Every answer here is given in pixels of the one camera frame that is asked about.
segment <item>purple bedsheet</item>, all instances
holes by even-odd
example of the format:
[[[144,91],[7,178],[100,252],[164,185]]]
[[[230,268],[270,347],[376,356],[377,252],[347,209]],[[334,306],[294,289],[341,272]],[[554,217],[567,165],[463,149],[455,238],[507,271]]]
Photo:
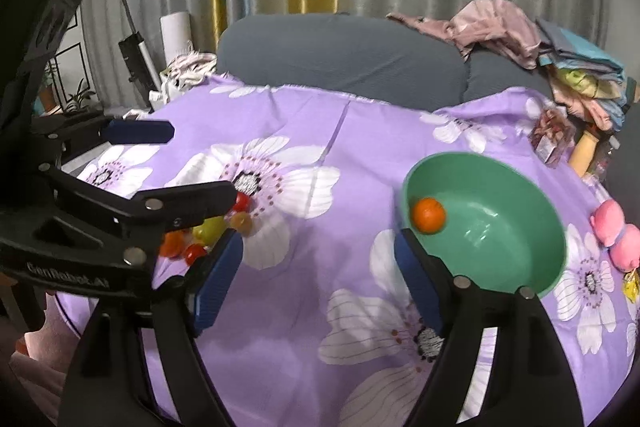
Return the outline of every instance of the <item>purple bedsheet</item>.
[[[197,340],[239,427],[399,427],[431,364],[393,257],[398,190],[425,156],[472,151],[515,167],[562,219],[567,266],[542,302],[574,373],[587,424],[625,379],[636,306],[588,221],[598,204],[562,162],[549,169],[527,140],[542,96],[512,88],[434,114],[336,92],[244,86],[214,76],[154,116],[166,146],[113,147],[86,181],[130,197],[139,189],[237,179],[254,196],[255,230],[216,324]],[[158,285],[186,271],[160,259]],[[61,295],[76,327],[94,302]],[[156,397],[175,415],[153,335],[144,334]],[[486,330],[461,419],[486,390],[495,330]]]

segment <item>blue folded cloth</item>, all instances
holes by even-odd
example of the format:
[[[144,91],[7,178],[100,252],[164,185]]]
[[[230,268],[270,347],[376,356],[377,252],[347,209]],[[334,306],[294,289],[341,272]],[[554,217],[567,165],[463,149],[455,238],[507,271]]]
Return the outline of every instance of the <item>blue folded cloth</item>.
[[[601,80],[612,80],[620,86],[621,96],[613,100],[597,100],[611,117],[613,129],[619,131],[625,121],[625,65],[587,39],[552,22],[538,19],[541,66],[554,65],[560,70],[580,70]]]

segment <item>clear plastic bottle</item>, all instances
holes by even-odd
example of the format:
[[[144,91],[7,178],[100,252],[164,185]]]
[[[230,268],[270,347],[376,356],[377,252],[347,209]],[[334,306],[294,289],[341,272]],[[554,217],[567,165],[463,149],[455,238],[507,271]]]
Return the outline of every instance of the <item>clear plastic bottle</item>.
[[[602,183],[607,175],[607,167],[609,167],[611,155],[613,154],[613,151],[616,151],[619,147],[620,142],[615,136],[612,136],[608,141],[603,142],[601,147],[598,147],[596,150],[593,161],[587,169],[587,174],[590,174]]]

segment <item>yellow wrapper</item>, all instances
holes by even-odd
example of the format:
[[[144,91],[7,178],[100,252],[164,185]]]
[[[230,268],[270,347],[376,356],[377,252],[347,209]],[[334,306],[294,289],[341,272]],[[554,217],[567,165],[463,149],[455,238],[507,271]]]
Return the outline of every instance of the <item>yellow wrapper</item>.
[[[625,282],[622,285],[622,292],[631,302],[636,302],[640,295],[640,277],[638,272],[633,270],[625,274]]]

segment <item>bowl rim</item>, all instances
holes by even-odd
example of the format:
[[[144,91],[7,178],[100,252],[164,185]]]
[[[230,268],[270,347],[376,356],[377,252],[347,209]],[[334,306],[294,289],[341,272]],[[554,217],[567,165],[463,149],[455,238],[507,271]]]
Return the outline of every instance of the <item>bowl rim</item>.
[[[546,288],[544,288],[543,290],[541,290],[541,291],[536,293],[538,295],[538,298],[542,299],[551,290],[553,290],[556,287],[556,285],[558,285],[558,282],[562,278],[562,274],[564,273],[564,270],[566,269],[566,260],[567,260],[566,231],[564,229],[564,225],[562,224],[562,219],[560,219],[560,216],[558,215],[558,211],[556,211],[556,207],[551,202],[551,200],[548,198],[548,196],[545,194],[544,190],[542,190],[540,187],[538,187],[533,181],[531,181],[529,178],[527,178],[524,174],[519,172],[517,169],[514,169],[511,165],[509,165],[509,164],[507,164],[505,162],[501,162],[500,160],[496,160],[494,158],[491,158],[490,156],[485,156],[483,154],[478,154],[478,153],[474,153],[474,152],[463,152],[463,151],[439,152],[439,153],[432,154],[430,156],[425,156],[425,158],[422,158],[420,161],[418,161],[418,163],[416,163],[411,168],[411,170],[404,177],[404,181],[402,181],[402,192],[401,192],[401,198],[402,199],[400,201],[400,213],[401,213],[401,217],[402,217],[402,227],[403,228],[409,228],[409,229],[412,229],[412,230],[414,229],[414,227],[412,226],[412,223],[411,223],[411,218],[409,216],[409,208],[408,208],[409,205],[408,205],[408,195],[407,195],[409,179],[411,179],[411,176],[414,174],[415,171],[417,171],[418,168],[420,168],[420,166],[423,163],[426,163],[426,162],[428,162],[428,161],[430,161],[433,158],[438,157],[438,156],[451,156],[451,155],[455,155],[455,156],[478,156],[478,157],[483,158],[484,160],[487,160],[489,162],[493,162],[493,163],[497,164],[498,166],[502,166],[503,168],[506,168],[507,170],[509,170],[512,173],[516,174],[516,176],[518,176],[519,178],[523,179],[526,183],[532,185],[540,194],[542,194],[543,198],[545,198],[546,203],[548,203],[549,207],[553,211],[553,215],[556,218],[556,222],[558,223],[558,225],[560,227],[560,230],[562,231],[562,245],[564,246],[564,253],[562,255],[562,263],[561,263],[560,269],[558,270],[558,274],[556,275],[554,280]]]

